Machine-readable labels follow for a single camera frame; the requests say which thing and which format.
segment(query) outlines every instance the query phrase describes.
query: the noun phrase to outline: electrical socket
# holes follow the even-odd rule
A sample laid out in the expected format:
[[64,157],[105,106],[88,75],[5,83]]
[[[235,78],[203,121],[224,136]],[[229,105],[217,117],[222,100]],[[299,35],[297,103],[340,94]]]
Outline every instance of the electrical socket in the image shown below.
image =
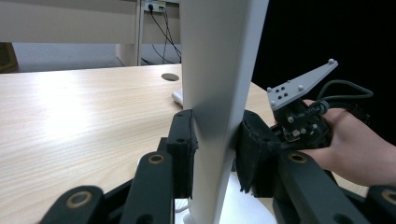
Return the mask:
[[149,12],[149,5],[153,6],[152,9],[153,12],[163,12],[163,10],[160,9],[160,7],[165,8],[165,2],[148,0],[145,3],[145,11],[147,12]]

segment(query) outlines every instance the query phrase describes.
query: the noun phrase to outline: white pillar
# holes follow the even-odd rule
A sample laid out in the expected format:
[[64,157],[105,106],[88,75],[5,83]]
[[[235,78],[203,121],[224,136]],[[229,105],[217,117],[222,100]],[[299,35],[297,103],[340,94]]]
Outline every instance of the white pillar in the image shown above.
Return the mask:
[[184,109],[193,110],[199,142],[189,201],[196,224],[219,223],[267,6],[268,0],[180,2]]

